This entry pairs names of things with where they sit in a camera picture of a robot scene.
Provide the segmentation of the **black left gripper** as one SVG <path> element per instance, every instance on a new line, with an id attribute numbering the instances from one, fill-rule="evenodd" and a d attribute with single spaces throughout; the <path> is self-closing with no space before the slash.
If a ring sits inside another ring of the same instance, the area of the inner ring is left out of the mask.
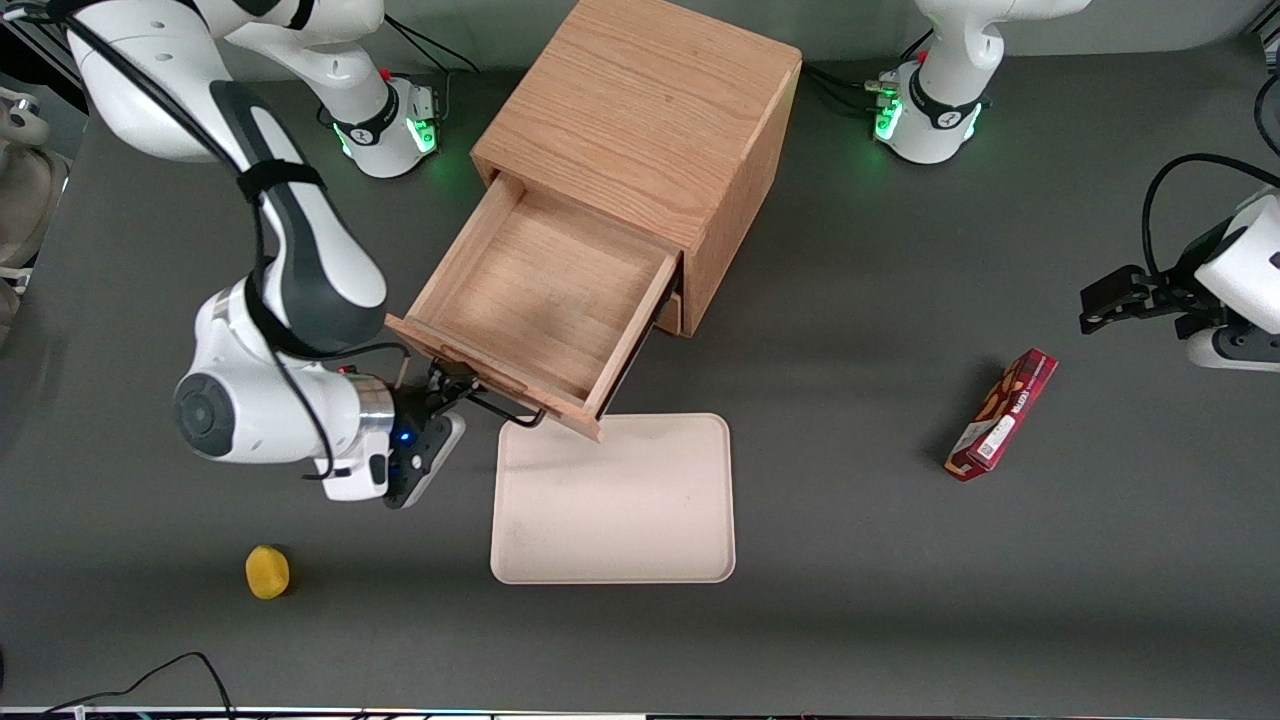
<path id="1" fill-rule="evenodd" d="M 1187 341 L 1201 331 L 1245 327 L 1243 316 L 1228 309 L 1197 278 L 1196 270 L 1225 247 L 1230 220 L 1222 220 L 1194 238 L 1160 278 L 1166 281 L 1164 292 L 1172 301 L 1151 299 L 1156 281 L 1138 265 L 1125 265 L 1080 291 L 1079 328 L 1084 336 L 1125 320 L 1146 320 L 1180 314 L 1174 327 L 1179 340 Z"/>

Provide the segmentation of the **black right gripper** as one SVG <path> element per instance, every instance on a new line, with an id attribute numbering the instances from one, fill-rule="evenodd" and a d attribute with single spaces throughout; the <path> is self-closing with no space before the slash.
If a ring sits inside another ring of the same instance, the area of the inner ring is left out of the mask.
<path id="1" fill-rule="evenodd" d="M 481 391 L 477 383 L 477 374 L 468 364 L 433 359 L 428 369 L 429 389 L 402 386 L 392 391 L 396 415 L 387 461 L 385 507 L 408 509 L 422 497 L 461 439 L 461 415 L 451 410 Z"/>

